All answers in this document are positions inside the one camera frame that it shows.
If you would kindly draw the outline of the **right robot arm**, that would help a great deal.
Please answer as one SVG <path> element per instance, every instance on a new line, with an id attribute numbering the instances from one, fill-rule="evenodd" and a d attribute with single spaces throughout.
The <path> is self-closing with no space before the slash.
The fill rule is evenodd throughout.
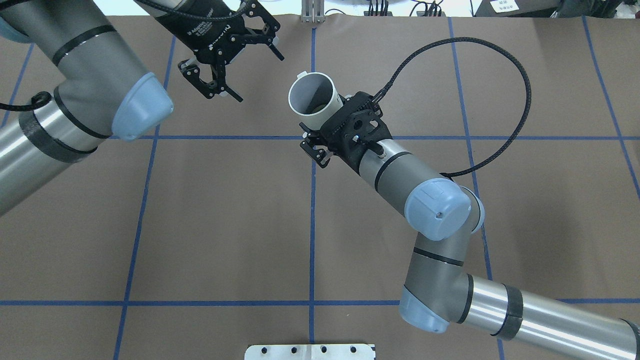
<path id="1" fill-rule="evenodd" d="M 534 137 L 459 180 L 487 208 L 464 271 L 573 309 L 639 321 L 639 199 L 612 139 Z M 375 344 L 379 359 L 560 360 L 451 323 L 441 334 L 398 312 L 413 230 L 340 161 L 311 172 L 316 342 Z"/>

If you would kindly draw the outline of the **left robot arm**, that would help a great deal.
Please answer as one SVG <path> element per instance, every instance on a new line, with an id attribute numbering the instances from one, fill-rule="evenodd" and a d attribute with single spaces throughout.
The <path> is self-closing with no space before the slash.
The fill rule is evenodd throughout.
<path id="1" fill-rule="evenodd" d="M 179 71 L 208 99 L 227 94 L 226 67 L 249 44 L 277 49 L 279 21 L 258 2 L 140 0 L 139 6 L 193 52 Z M 64 76 L 1 128 L 1 213 L 83 161 L 112 136 L 134 141 L 160 125 L 174 104 L 93 0 L 3 0 L 1 36 L 38 46 Z"/>

